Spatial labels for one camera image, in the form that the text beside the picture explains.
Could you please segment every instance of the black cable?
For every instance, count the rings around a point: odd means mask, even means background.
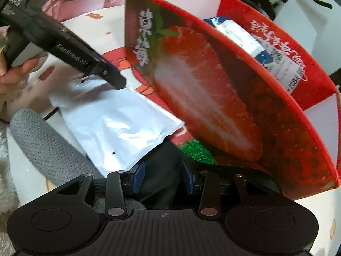
[[[58,107],[55,107],[49,114],[47,114],[45,117],[44,117],[44,120],[48,120],[50,117],[52,117],[57,111],[59,111],[59,108]]]

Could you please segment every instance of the gray knit fabric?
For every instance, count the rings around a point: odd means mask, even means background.
[[[40,115],[31,109],[20,109],[12,117],[11,133],[30,162],[56,186],[75,177],[91,173],[93,178],[103,175],[90,160],[70,145]],[[127,199],[127,210],[145,208],[136,200]],[[104,200],[99,199],[96,210],[102,212]]]

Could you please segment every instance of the white fluffy rug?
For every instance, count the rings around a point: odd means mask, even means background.
[[[10,161],[6,137],[6,124],[0,121],[0,255],[11,256],[14,253],[11,241],[6,233],[9,215],[18,208],[18,197],[11,178]]]

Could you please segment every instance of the white wall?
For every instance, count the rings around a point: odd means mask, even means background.
[[[317,32],[312,56],[330,75],[341,68],[341,7],[334,0],[322,0],[331,3],[333,9],[322,7],[312,0],[296,1]]]

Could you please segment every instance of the white package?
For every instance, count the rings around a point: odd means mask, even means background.
[[[98,170],[130,170],[184,122],[135,90],[113,89],[97,76],[75,80],[50,96]]]

